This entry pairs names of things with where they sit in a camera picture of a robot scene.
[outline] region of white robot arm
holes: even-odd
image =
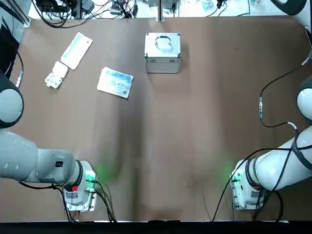
[[[297,106],[302,115],[312,123],[312,77],[301,86],[297,95]],[[279,148],[290,149],[294,138]],[[312,145],[312,126],[301,132],[296,141],[298,148]],[[287,155],[287,150],[272,150],[262,156],[245,161],[239,161],[231,173],[233,179],[230,183],[235,208],[238,210],[255,210],[260,190],[279,190],[285,186],[295,184],[312,176],[312,148],[299,152],[291,151],[286,167],[280,178]],[[263,205],[264,194],[260,196],[259,206]]]
[[[88,162],[65,150],[38,149],[5,130],[20,120],[23,107],[19,89],[0,71],[0,178],[61,185],[69,210],[94,210],[97,176]]]

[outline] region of sticker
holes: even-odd
[[[66,192],[65,194],[66,194],[66,198],[68,199],[78,198],[78,192],[71,192],[71,193]]]

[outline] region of aluminum case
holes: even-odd
[[[179,73],[180,33],[147,33],[144,60],[148,73]]]

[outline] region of brown tabletop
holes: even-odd
[[[46,87],[44,79],[77,32],[93,44],[58,90]],[[147,32],[181,34],[179,74],[146,73]],[[208,220],[203,192],[213,216],[238,160],[293,137],[290,127],[260,124],[258,97],[309,50],[303,27],[285,17],[90,20],[71,29],[32,21],[19,48],[25,109],[12,131],[40,148],[69,150],[89,161],[111,188],[118,220]],[[20,71],[16,63],[12,77]],[[134,76],[128,100],[97,90],[105,66]],[[304,129],[295,97],[310,70],[267,89],[267,123],[289,120]],[[4,179],[0,186],[1,222],[66,219],[56,191],[32,191]],[[312,218],[311,180],[281,194],[283,219]],[[276,219],[278,209],[272,198],[260,219]],[[231,218],[228,190],[216,219]],[[250,212],[235,212],[235,218],[250,219]],[[90,219],[107,220],[100,200],[95,212],[80,214],[80,220]]]

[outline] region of case handle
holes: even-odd
[[[161,48],[159,48],[158,42],[157,42],[157,40],[160,39],[160,38],[168,39],[168,45],[170,46],[171,50],[173,49],[173,48],[172,48],[172,45],[171,45],[171,39],[170,39],[170,37],[168,37],[168,36],[158,36],[158,37],[156,37],[156,39],[155,39],[155,46],[156,46],[156,48],[157,48],[158,50],[161,49]]]

